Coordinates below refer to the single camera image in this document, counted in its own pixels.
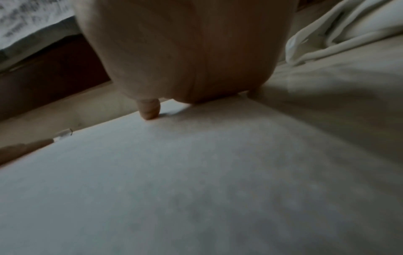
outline gray textured fabric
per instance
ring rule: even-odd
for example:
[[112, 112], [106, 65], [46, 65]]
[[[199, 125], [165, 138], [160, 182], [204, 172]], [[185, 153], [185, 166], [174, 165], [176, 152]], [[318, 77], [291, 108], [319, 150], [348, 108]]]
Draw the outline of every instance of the gray textured fabric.
[[403, 173], [240, 97], [76, 133], [0, 171], [0, 254], [402, 254]]

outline skin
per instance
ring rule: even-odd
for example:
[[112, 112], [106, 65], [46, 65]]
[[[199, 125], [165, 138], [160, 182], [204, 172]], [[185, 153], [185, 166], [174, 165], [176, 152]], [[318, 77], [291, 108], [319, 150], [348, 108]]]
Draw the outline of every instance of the skin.
[[144, 119], [261, 86], [296, 0], [73, 0], [85, 37]]

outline finger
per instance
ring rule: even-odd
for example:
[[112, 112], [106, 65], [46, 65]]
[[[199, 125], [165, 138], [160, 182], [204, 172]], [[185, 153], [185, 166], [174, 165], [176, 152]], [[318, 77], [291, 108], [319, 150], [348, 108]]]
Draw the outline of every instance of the finger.
[[145, 120], [151, 120], [160, 114], [160, 101], [158, 99], [136, 100], [140, 115]]

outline fingertip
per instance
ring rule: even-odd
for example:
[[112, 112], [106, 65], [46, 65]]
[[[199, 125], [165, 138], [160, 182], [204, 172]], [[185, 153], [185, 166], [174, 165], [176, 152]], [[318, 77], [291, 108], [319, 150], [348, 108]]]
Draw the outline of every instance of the fingertip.
[[145, 120], [157, 118], [160, 114], [161, 104], [158, 99], [137, 100], [140, 116]]

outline hand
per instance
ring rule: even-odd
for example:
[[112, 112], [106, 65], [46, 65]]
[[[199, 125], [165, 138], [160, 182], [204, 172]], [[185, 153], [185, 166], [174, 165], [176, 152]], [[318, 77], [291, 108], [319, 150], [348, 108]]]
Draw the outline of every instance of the hand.
[[196, 103], [262, 85], [296, 0], [73, 0], [112, 81], [158, 116], [158, 98]]

